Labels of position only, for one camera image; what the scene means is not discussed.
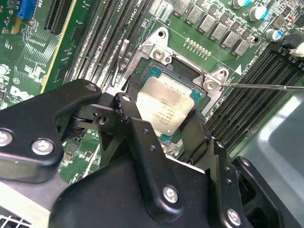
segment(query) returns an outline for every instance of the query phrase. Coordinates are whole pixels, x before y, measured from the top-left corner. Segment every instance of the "motherboard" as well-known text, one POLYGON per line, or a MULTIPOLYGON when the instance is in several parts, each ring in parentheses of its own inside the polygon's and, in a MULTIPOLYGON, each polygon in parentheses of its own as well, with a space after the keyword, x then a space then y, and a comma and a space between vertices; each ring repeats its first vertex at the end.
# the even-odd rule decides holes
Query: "motherboard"
MULTIPOLYGON (((302 0, 1 0, 0 109, 83 78, 136 91, 168 156, 183 162, 191 109, 235 156, 292 95, 223 83, 301 85, 302 0)), ((74 183, 99 169, 87 130, 64 142, 74 183)))

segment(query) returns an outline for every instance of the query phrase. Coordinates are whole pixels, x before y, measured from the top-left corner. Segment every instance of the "silver screw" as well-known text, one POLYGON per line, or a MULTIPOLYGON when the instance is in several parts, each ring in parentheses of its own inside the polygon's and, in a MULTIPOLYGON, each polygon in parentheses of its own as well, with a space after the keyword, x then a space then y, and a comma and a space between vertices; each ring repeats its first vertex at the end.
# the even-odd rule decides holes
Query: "silver screw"
POLYGON ((228 209, 227 215, 232 224, 234 224, 238 227, 241 225, 241 218, 233 209, 228 209))
POLYGON ((53 144, 46 139, 39 139, 32 144, 32 151, 38 155, 47 155, 54 150, 53 144))
POLYGON ((125 101, 131 101, 131 98, 129 98, 129 97, 126 96, 126 95, 123 95, 123 99, 124 99, 125 101))
POLYGON ((242 158, 241 160, 246 166, 250 166, 249 162, 245 158, 242 158))
POLYGON ((170 186, 165 186, 162 191, 164 197, 170 203, 176 203, 179 200, 179 196, 176 190, 170 186))
POLYGON ((155 50, 153 52, 153 57, 157 61, 162 61, 163 58, 165 57, 165 53, 162 50, 155 50))
POLYGON ((96 86, 93 84, 88 84, 88 85, 86 85, 86 87, 87 87, 87 89, 94 91, 94 92, 97 90, 96 86))
POLYGON ((210 83, 207 84, 207 89, 208 90, 212 90, 213 87, 214 87, 213 83, 210 82, 210 83))
POLYGON ((220 148, 224 148, 224 145, 220 141, 217 141, 217 144, 220 148))
POLYGON ((0 131, 0 146, 6 146, 13 141, 13 135, 8 131, 0 131))

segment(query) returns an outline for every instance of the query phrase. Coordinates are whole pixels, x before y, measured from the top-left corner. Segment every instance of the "blue connector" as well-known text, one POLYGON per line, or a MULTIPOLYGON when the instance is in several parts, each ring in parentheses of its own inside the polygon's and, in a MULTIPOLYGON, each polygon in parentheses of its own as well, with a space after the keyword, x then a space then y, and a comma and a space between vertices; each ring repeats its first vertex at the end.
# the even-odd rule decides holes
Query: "blue connector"
POLYGON ((22 0, 18 16, 22 19, 31 19, 34 15, 37 0, 22 0))

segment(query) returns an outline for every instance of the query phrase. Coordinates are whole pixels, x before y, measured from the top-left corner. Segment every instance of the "white connector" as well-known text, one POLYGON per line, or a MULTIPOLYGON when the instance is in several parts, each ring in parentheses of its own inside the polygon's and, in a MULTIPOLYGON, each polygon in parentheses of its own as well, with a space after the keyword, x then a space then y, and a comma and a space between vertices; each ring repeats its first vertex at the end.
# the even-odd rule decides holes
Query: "white connector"
POLYGON ((304 57, 304 43, 300 44, 295 49, 291 49, 289 53, 295 57, 304 57))

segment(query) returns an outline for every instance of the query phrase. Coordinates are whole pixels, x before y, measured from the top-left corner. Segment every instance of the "metal rod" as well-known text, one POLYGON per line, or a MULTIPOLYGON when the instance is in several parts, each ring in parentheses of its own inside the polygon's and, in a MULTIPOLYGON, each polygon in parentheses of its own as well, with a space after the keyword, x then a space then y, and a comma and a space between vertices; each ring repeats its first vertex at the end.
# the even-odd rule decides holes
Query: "metal rod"
POLYGON ((230 88, 255 88, 255 89, 274 89, 283 91, 304 91, 303 86, 288 85, 258 85, 258 84, 221 84, 223 87, 230 88))

